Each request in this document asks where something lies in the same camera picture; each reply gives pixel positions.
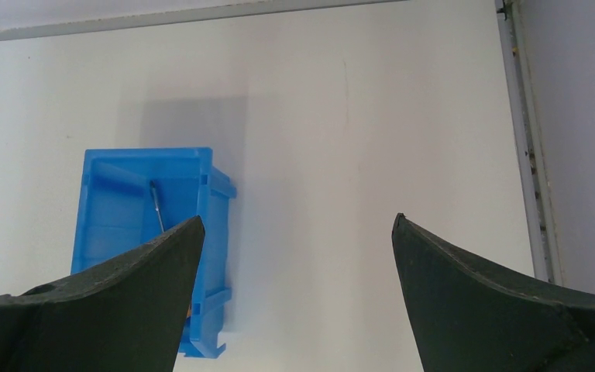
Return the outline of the orange handled screwdriver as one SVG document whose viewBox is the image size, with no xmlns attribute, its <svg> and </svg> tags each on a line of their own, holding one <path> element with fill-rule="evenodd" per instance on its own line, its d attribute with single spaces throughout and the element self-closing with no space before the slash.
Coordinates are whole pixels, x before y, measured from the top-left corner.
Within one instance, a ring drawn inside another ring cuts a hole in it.
<svg viewBox="0 0 595 372">
<path fill-rule="evenodd" d="M 159 199 L 158 190 L 157 190 L 157 187 L 156 187 L 156 184 L 154 181 L 150 181 L 150 194 L 151 194 L 151 198 L 153 200 L 153 206 L 154 206 L 154 210 L 156 212 L 156 217 L 158 219 L 160 231 L 162 233 L 164 233 L 165 226 L 164 226 L 164 222 L 163 222 L 162 213 L 160 211 L 160 199 Z"/>
</svg>

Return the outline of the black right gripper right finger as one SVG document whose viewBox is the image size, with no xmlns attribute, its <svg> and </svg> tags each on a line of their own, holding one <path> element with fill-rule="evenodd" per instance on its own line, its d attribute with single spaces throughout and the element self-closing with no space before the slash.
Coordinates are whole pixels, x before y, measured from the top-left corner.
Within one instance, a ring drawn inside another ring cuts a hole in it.
<svg viewBox="0 0 595 372">
<path fill-rule="evenodd" d="M 398 214 L 392 244 L 426 371 L 595 371 L 595 294 L 518 273 Z"/>
</svg>

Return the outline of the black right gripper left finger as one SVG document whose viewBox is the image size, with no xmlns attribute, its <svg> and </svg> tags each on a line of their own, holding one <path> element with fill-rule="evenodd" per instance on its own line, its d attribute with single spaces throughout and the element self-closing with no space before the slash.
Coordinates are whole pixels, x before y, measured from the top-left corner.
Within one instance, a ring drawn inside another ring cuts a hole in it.
<svg viewBox="0 0 595 372">
<path fill-rule="evenodd" d="M 193 217 L 24 294 L 0 295 L 0 371 L 171 371 L 205 241 Z"/>
</svg>

